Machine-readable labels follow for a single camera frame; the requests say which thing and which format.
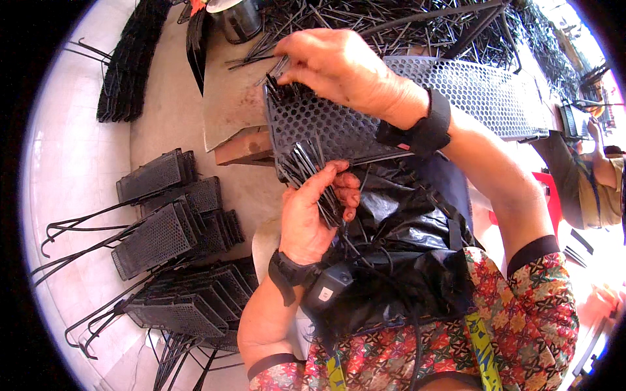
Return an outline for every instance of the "finger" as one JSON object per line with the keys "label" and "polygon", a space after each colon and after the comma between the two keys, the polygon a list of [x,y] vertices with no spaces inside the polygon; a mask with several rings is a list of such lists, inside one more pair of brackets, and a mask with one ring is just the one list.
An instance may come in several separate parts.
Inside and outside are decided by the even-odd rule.
{"label": "finger", "polygon": [[361,181],[357,176],[353,173],[341,173],[338,174],[335,178],[335,181],[332,183],[336,187],[347,187],[352,189],[358,189],[361,187]]}
{"label": "finger", "polygon": [[322,98],[336,101],[342,96],[336,81],[306,66],[292,66],[278,79],[279,84],[289,84],[294,81],[308,85]]}
{"label": "finger", "polygon": [[348,166],[346,160],[329,161],[323,170],[304,182],[294,197],[305,206],[313,205],[319,200],[324,189],[331,185],[337,173],[346,170]]}
{"label": "finger", "polygon": [[274,56],[288,55],[295,62],[308,63],[310,58],[326,50],[326,44],[309,30],[296,31],[281,39],[274,48]]}
{"label": "finger", "polygon": [[361,202],[361,193],[358,189],[350,189],[347,187],[340,187],[335,189],[335,195],[341,201],[344,206],[350,206],[356,208]]}
{"label": "finger", "polygon": [[295,193],[295,188],[293,186],[289,186],[282,194],[282,204],[285,205],[289,198],[291,198]]}
{"label": "finger", "polygon": [[356,208],[350,208],[349,206],[346,207],[346,210],[344,210],[344,221],[349,223],[350,221],[354,220],[355,216]]}
{"label": "finger", "polygon": [[304,30],[307,33],[318,37],[319,39],[330,39],[336,38],[339,35],[345,34],[346,31],[344,29],[328,29],[328,28],[317,28],[317,29],[308,29]]}

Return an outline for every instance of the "wrist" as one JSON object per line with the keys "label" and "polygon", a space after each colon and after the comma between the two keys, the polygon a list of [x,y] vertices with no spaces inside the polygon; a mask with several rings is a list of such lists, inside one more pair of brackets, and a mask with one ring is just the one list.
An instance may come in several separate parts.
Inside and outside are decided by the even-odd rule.
{"label": "wrist", "polygon": [[392,104],[380,116],[380,119],[403,130],[410,129],[420,119],[427,117],[428,92],[411,80],[398,77],[396,95]]}
{"label": "wrist", "polygon": [[310,252],[297,251],[288,245],[283,245],[282,243],[278,247],[278,251],[284,253],[291,259],[294,263],[297,263],[301,266],[312,265],[313,263],[320,262],[322,260],[321,256]]}

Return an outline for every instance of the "yellow lanyard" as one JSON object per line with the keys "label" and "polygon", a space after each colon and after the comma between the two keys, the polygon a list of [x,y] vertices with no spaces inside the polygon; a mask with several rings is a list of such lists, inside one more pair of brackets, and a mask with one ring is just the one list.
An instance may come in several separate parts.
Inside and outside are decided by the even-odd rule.
{"label": "yellow lanyard", "polygon": [[[480,377],[483,381],[483,390],[485,391],[503,391],[502,381],[498,366],[494,361],[494,353],[491,347],[491,341],[487,334],[487,329],[478,312],[465,315],[465,322],[469,329],[472,349],[476,355]],[[346,391],[346,379],[341,369],[339,354],[335,353],[330,360],[326,362],[326,371],[331,384],[331,391]]]}
{"label": "yellow lanyard", "polygon": [[471,346],[478,362],[483,390],[502,391],[502,380],[500,380],[498,366],[494,361],[495,355],[483,319],[478,315],[478,312],[474,312],[465,315],[465,322],[469,329]]}
{"label": "yellow lanyard", "polygon": [[346,379],[344,371],[341,370],[341,362],[339,354],[335,353],[330,360],[326,362],[326,372],[331,383],[331,391],[346,391]]}

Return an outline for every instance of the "bundle of metal pins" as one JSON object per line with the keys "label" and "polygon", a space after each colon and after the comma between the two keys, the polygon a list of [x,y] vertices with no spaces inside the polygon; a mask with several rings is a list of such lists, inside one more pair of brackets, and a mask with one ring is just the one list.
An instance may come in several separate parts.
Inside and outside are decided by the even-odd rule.
{"label": "bundle of metal pins", "polygon": [[[227,61],[239,68],[272,57],[282,38],[294,31],[310,28],[351,29],[363,32],[382,23],[415,13],[459,8],[481,3],[478,0],[320,0],[313,6],[307,0],[274,0],[263,10],[263,36],[243,58]],[[580,85],[576,72],[558,42],[550,34],[549,21],[531,1],[518,1],[506,10],[506,20],[516,41],[528,41],[535,59],[550,86],[560,96],[572,99]],[[458,14],[410,23],[380,31],[366,42],[380,57],[411,54],[422,47],[420,55],[441,57],[476,19],[476,13]],[[517,67],[511,44],[503,37],[503,26],[496,18],[457,59],[512,70]],[[269,74],[278,74],[286,63],[282,58]]]}
{"label": "bundle of metal pins", "polygon": [[[363,32],[371,27],[415,13],[458,8],[480,3],[477,0],[321,0],[317,7],[306,0],[275,0],[264,9],[264,35],[244,58],[231,68],[269,58],[282,38],[294,31],[310,28],[351,29]],[[476,18],[475,13],[436,18],[425,22],[380,31],[366,38],[368,45],[382,56],[406,55],[413,46],[427,48],[427,55],[439,57],[454,44]],[[513,51],[500,39],[499,21],[494,21],[462,54],[460,59],[481,64],[515,64]]]}
{"label": "bundle of metal pins", "polygon": [[[285,176],[290,185],[299,189],[304,182],[314,176],[326,165],[319,137],[294,145],[294,149],[278,160],[278,170]],[[329,186],[324,189],[317,202],[320,216],[329,229],[343,224],[344,207],[337,199],[335,192]]]}
{"label": "bundle of metal pins", "polygon": [[312,90],[302,83],[283,84],[280,86],[274,76],[265,74],[265,85],[267,86],[267,96],[274,104],[289,98],[300,98],[302,94],[312,92]]}

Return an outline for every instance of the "red plastic chair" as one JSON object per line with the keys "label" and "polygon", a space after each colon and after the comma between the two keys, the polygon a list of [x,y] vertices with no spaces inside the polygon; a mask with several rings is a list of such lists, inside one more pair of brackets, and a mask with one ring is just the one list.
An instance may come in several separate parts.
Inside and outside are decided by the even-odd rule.
{"label": "red plastic chair", "polygon": [[[535,179],[539,182],[543,182],[550,189],[550,199],[548,200],[548,213],[550,214],[550,221],[552,221],[552,228],[554,228],[554,235],[557,237],[558,243],[558,224],[561,222],[563,218],[563,213],[561,212],[561,200],[558,198],[557,186],[554,183],[554,179],[550,174],[544,173],[533,173]],[[493,225],[498,225],[498,219],[496,219],[496,214],[491,210],[489,211],[489,221]]]}

